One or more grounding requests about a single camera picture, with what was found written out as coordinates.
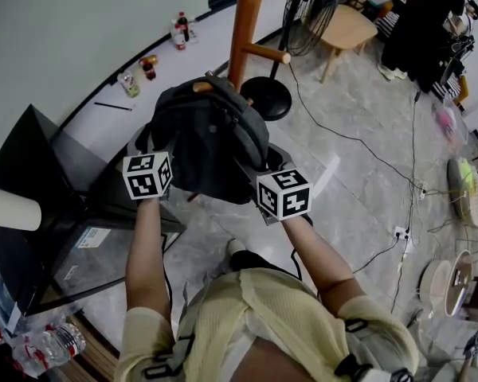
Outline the person's right forearm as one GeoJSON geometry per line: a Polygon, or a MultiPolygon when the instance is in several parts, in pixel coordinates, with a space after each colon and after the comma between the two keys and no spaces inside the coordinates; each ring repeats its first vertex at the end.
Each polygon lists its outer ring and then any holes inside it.
{"type": "Polygon", "coordinates": [[[346,302],[364,295],[345,259],[302,216],[282,225],[329,311],[338,313],[346,302]]]}

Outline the black white striped cushion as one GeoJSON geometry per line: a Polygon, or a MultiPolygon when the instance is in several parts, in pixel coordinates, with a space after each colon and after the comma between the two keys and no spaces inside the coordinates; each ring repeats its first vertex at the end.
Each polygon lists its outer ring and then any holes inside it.
{"type": "Polygon", "coordinates": [[[394,2],[386,2],[374,19],[374,24],[378,30],[378,38],[386,41],[393,32],[393,29],[399,19],[399,14],[394,11],[394,2]]]}

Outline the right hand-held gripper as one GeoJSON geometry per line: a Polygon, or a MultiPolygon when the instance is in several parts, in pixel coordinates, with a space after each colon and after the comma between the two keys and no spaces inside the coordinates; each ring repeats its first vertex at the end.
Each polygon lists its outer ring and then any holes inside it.
{"type": "Polygon", "coordinates": [[[296,169],[287,151],[269,143],[266,162],[269,170],[279,171],[275,173],[264,174],[247,162],[233,160],[250,182],[256,182],[256,205],[268,226],[311,210],[312,183],[296,169]]]}

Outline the person's black trouser leg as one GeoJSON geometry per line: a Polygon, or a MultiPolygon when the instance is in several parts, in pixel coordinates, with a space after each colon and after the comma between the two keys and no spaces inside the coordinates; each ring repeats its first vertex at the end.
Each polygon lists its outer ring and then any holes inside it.
{"type": "Polygon", "coordinates": [[[264,268],[270,269],[274,271],[283,272],[286,275],[291,275],[298,280],[301,280],[301,277],[291,274],[290,272],[282,269],[276,265],[271,264],[266,259],[248,250],[240,250],[235,251],[229,260],[229,265],[232,271],[241,271],[246,269],[253,269],[253,268],[264,268]]]}

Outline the white paper roll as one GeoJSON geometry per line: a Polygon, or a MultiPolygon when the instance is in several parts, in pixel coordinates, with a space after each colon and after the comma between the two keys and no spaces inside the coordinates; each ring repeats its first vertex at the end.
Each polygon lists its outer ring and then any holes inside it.
{"type": "Polygon", "coordinates": [[[29,198],[0,189],[0,227],[36,231],[41,224],[41,207],[29,198]]]}

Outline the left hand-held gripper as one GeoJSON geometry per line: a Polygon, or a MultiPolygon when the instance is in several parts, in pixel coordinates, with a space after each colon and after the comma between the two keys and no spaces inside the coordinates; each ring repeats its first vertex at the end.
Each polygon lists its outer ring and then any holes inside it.
{"type": "Polygon", "coordinates": [[[127,143],[122,175],[132,200],[162,197],[172,179],[168,152],[152,151],[151,129],[148,124],[139,128],[127,143]]]}

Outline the pink toy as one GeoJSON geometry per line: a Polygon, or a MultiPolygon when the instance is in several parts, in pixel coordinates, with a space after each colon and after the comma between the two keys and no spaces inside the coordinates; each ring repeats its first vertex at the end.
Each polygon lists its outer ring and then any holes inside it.
{"type": "Polygon", "coordinates": [[[435,121],[441,128],[443,135],[447,138],[449,142],[455,142],[456,118],[453,113],[453,110],[450,107],[437,106],[436,104],[433,105],[432,110],[435,121]]]}

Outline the grey fabric backpack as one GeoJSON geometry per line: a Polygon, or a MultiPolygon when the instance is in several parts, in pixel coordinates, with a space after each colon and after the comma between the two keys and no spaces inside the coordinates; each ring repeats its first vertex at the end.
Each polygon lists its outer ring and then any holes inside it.
{"type": "Polygon", "coordinates": [[[233,158],[266,171],[269,133],[260,114],[218,76],[164,91],[152,119],[152,151],[167,151],[172,185],[236,205],[252,200],[252,182],[233,158]]]}

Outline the wooden slatted board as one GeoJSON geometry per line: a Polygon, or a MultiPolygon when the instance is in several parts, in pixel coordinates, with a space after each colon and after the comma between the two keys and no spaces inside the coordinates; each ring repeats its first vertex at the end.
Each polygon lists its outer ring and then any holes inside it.
{"type": "Polygon", "coordinates": [[[69,321],[83,334],[86,347],[67,364],[58,368],[64,382],[113,382],[119,351],[94,327],[82,311],[69,321]]]}

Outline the clear plastic bag pile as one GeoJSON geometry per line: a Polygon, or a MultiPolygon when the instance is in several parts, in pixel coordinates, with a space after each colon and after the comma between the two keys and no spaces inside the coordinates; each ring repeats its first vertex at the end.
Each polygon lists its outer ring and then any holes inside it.
{"type": "MultiPolygon", "coordinates": [[[[10,350],[8,357],[11,359],[14,368],[16,366],[13,363],[12,348],[25,334],[70,322],[69,315],[73,312],[73,308],[69,306],[31,316],[23,314],[18,304],[10,296],[9,291],[6,289],[5,281],[0,275],[0,340],[10,350]]],[[[27,376],[20,370],[18,371],[22,375],[27,376]]]]}

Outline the person's yellow knit top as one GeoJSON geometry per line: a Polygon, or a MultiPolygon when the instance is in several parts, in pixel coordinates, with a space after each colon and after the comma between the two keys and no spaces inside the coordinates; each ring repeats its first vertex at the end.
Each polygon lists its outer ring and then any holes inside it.
{"type": "Polygon", "coordinates": [[[193,340],[181,356],[186,382],[226,382],[258,337],[315,382],[348,382],[335,375],[348,355],[387,372],[416,372],[419,361],[408,329],[370,297],[355,297],[332,314],[291,275],[254,268],[212,281],[188,305],[177,332],[154,310],[129,310],[115,382],[136,382],[141,365],[184,337],[193,340]]]}

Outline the wooden coat stand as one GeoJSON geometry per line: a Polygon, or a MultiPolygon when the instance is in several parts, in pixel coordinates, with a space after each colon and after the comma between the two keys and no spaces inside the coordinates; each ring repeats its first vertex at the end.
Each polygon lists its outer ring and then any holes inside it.
{"type": "MultiPolygon", "coordinates": [[[[261,2],[262,0],[237,0],[228,75],[228,80],[236,91],[240,91],[243,85],[245,66],[249,54],[272,60],[274,65],[289,64],[291,60],[291,55],[284,51],[283,45],[280,45],[278,49],[270,49],[253,43],[253,34],[257,25],[261,2]]],[[[275,103],[271,105],[263,103],[259,108],[263,119],[267,121],[281,119],[290,108],[289,94],[286,88],[278,82],[267,81],[265,78],[251,79],[246,87],[254,94],[256,99],[260,97],[260,93],[253,90],[253,85],[256,82],[259,82],[268,94],[274,94],[276,89],[281,90],[282,96],[275,103]]]]}

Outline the light wooden stool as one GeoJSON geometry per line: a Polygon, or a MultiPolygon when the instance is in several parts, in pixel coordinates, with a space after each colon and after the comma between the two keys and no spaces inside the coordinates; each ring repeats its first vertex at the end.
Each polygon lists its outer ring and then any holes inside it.
{"type": "Polygon", "coordinates": [[[378,34],[378,29],[371,20],[350,6],[338,4],[333,14],[328,7],[316,19],[310,18],[310,11],[310,9],[304,11],[302,20],[311,37],[309,49],[313,50],[315,46],[330,49],[320,79],[320,83],[323,84],[331,65],[340,54],[354,50],[359,55],[365,44],[378,34]]]}

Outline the black standing fan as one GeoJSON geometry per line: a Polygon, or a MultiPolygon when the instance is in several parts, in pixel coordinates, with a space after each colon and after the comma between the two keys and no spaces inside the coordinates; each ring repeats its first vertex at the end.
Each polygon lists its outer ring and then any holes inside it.
{"type": "MultiPolygon", "coordinates": [[[[287,0],[278,49],[291,57],[303,57],[320,42],[338,8],[339,0],[287,0]]],[[[253,101],[266,121],[286,116],[292,106],[288,88],[276,79],[279,66],[269,76],[258,76],[243,83],[241,94],[253,101]]]]}

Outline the black mini fridge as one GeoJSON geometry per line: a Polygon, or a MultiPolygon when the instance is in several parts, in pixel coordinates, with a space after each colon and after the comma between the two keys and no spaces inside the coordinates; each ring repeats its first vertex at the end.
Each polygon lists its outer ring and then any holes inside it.
{"type": "Polygon", "coordinates": [[[41,208],[33,232],[0,228],[0,276],[22,315],[123,281],[137,206],[114,162],[28,107],[0,149],[0,189],[41,208]]]}

